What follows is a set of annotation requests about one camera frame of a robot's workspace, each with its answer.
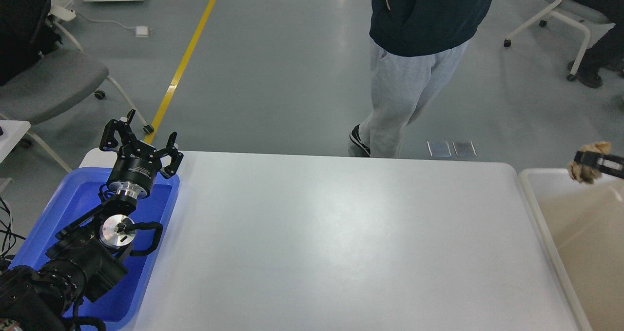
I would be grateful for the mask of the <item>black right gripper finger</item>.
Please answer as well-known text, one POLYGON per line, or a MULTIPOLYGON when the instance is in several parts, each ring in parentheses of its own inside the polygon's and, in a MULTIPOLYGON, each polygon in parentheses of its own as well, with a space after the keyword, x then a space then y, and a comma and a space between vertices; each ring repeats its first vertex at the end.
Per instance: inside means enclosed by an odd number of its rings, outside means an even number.
POLYGON ((601 154, 590 151, 577 151, 574 162, 587 166, 602 174, 624 178, 624 158, 611 154, 601 154))

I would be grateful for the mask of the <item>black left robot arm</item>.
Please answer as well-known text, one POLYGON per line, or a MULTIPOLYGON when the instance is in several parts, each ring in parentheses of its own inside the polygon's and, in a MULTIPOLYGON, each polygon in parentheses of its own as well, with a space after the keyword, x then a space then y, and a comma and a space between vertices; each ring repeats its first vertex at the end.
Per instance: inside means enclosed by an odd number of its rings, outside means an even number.
POLYGON ((164 225, 136 222, 131 215, 150 196, 158 175, 176 175, 184 155, 176 132, 162 149, 138 140, 131 129, 134 115, 130 110, 103 129, 99 149, 117 157, 98 192, 100 204, 56 233, 40 269, 18 265, 1 273, 3 331, 79 331, 83 325, 104 331, 100 318, 79 315, 80 306, 85 299, 96 302, 127 275, 127 257, 158 249, 164 225))

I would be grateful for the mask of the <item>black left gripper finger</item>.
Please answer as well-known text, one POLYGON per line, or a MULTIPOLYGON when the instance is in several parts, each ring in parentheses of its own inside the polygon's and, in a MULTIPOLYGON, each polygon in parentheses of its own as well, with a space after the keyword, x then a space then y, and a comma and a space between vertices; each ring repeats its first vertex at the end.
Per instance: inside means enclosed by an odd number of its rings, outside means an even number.
POLYGON ((131 129, 131 122, 136 113, 131 109, 125 118, 110 120, 103 129, 99 149, 105 152, 120 153, 122 147, 132 146, 137 149, 137 138, 131 129))
POLYGON ((178 133, 171 133, 169 139, 167 140, 166 146, 162 149, 156 150, 156 159, 158 159, 158 163, 161 165, 158 172, 163 178, 171 178, 176 175, 184 158, 183 153, 179 151, 178 146, 176 145, 177 136, 178 133), (170 163, 167 166, 162 165, 162 159, 165 157, 170 158, 170 163))

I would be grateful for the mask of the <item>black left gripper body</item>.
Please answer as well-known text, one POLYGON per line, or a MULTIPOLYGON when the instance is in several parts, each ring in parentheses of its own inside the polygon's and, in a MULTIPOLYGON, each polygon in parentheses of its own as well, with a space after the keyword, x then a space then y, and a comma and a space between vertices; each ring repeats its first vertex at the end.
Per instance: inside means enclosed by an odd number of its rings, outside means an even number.
POLYGON ((156 148, 149 144, 140 144, 138 148, 127 144, 116 151, 117 159, 106 185, 110 191, 118 193, 121 189, 131 189, 137 198, 147 198, 156 181, 156 175, 162 167, 158 158, 150 158, 156 148))

